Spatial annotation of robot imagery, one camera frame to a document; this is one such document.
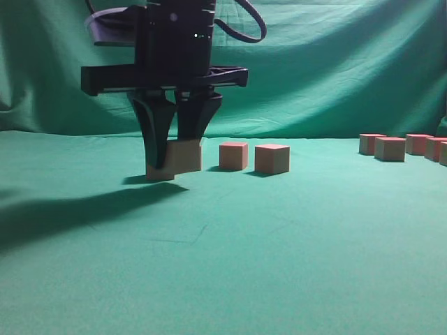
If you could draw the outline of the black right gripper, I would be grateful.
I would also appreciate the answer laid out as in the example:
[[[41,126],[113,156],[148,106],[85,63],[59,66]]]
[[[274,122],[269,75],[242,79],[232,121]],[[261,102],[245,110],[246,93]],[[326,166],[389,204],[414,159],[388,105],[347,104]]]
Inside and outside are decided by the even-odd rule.
[[[248,36],[215,17],[215,1],[148,1],[138,6],[134,61],[112,66],[83,66],[81,90],[89,96],[134,89],[191,89],[239,86],[248,70],[211,64],[215,27],[247,42]],[[176,91],[177,139],[200,140],[223,96],[215,91]],[[161,169],[175,104],[166,98],[131,99],[145,146],[146,163]]]

